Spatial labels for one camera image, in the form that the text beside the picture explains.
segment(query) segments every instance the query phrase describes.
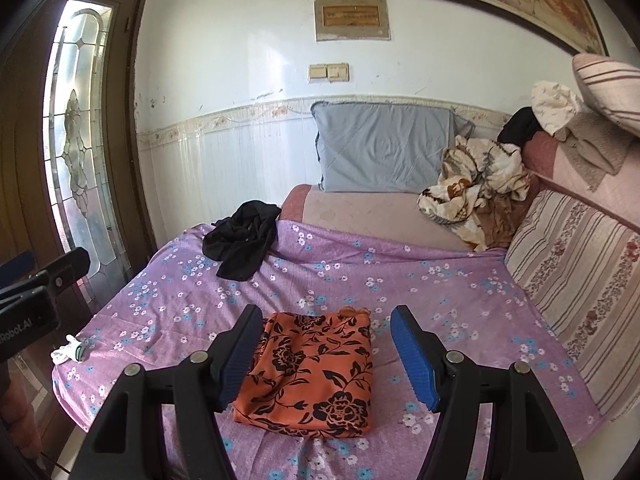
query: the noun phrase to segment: white cloth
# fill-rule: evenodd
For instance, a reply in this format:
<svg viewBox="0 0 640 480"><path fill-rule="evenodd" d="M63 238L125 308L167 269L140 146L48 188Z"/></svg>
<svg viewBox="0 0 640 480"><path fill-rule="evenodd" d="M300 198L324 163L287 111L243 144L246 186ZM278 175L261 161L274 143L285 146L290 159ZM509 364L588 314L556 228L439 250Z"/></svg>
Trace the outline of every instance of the white cloth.
<svg viewBox="0 0 640 480"><path fill-rule="evenodd" d="M69 344L61 346L58 350L51 352L51 359L55 365L61 365L62 363L69 361L69 359L76 363L79 363L82 360L82 354L86 348L86 343L78 341L78 339L72 335L66 336L66 340L69 341Z"/></svg>
<svg viewBox="0 0 640 480"><path fill-rule="evenodd" d="M421 193L418 208L434 222L453 224L451 230L481 252L487 247L474 209L495 194L508 193L521 202L528 192L529 174L519 147L456 136L455 147L442 155L438 183Z"/></svg>
<svg viewBox="0 0 640 480"><path fill-rule="evenodd" d="M587 106L568 86L551 81L538 81L531 91L533 114L549 135L563 128Z"/></svg>

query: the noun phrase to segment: stained glass window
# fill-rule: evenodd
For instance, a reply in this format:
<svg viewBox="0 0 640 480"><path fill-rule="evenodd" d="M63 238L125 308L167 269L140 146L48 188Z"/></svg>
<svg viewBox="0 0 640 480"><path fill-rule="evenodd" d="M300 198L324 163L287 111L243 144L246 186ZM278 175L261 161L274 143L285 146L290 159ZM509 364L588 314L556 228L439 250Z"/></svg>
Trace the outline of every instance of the stained glass window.
<svg viewBox="0 0 640 480"><path fill-rule="evenodd" d="M94 313L130 278L102 143L102 72L111 15L111 7L66 3L49 58L43 108L53 216L64 250L84 247L91 257L78 285Z"/></svg>

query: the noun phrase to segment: striped pillow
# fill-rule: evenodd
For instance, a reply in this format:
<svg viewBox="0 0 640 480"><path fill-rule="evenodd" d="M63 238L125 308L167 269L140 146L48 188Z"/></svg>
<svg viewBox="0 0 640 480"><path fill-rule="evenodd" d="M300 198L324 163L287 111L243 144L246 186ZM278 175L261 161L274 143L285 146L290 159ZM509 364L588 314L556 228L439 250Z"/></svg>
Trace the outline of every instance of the striped pillow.
<svg viewBox="0 0 640 480"><path fill-rule="evenodd" d="M584 102L640 137L640 69L597 54L578 54L573 63Z"/></svg>
<svg viewBox="0 0 640 480"><path fill-rule="evenodd" d="M545 190L506 265L574 360L600 413L628 412L640 396L640 235Z"/></svg>

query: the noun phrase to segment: blanket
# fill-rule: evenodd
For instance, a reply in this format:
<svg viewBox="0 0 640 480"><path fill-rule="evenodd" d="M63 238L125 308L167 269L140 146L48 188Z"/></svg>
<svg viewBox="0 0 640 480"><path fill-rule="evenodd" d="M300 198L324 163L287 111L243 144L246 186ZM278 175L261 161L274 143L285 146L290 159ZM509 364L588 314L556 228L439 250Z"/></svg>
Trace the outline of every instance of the blanket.
<svg viewBox="0 0 640 480"><path fill-rule="evenodd" d="M88 359L55 367L56 397L73 420L88 429L127 364L177 364L228 330L248 303L265 317L368 308L373 426L366 436L271 433L234 422L231 408L216 420L238 480L416 478L438 416L417 401L390 336L391 311L407 304L423 329L478 364L507 368L528 361L574 444L598 429L602 417L584 381L511 278L503 250L444 252L291 221L277 227L276 244L248 282L216 277L218 264L201 252L211 226L199 225L161 248L79 334L90 343ZM483 406L470 479L482 476L490 417L491 407ZM164 410L164 429L174 477L183 478L171 407Z"/></svg>
<svg viewBox="0 0 640 480"><path fill-rule="evenodd" d="M496 195L522 202L528 192L529 175L519 147L457 136L455 147L442 155L438 183L421 193L418 208L431 220L450 224L453 232L481 252L488 246L474 210L485 208Z"/></svg>
<svg viewBox="0 0 640 480"><path fill-rule="evenodd" d="M556 132L556 139L574 170L596 190L605 174L620 172L635 136L601 115L582 112Z"/></svg>

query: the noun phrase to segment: decorative wall border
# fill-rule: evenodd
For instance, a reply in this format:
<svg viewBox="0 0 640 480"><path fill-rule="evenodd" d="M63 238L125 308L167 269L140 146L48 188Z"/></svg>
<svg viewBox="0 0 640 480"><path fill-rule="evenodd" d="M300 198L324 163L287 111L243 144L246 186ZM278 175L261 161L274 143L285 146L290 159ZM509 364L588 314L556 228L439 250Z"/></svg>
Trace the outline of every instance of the decorative wall border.
<svg viewBox="0 0 640 480"><path fill-rule="evenodd" d="M412 104L450 108L467 120L473 121L480 128L500 130L511 117L509 114L496 110L489 110L478 106L465 105L451 101L427 99L405 96L377 96L377 95L338 95L292 98L268 103L250 104L236 108L229 108L219 112L187 119L160 128L146 134L138 134L138 149L150 150L174 142L181 142L190 138L213 133L221 133L240 126L257 126L265 123L279 123L300 120L311 117L310 108L316 101L329 102L367 102L385 104Z"/></svg>

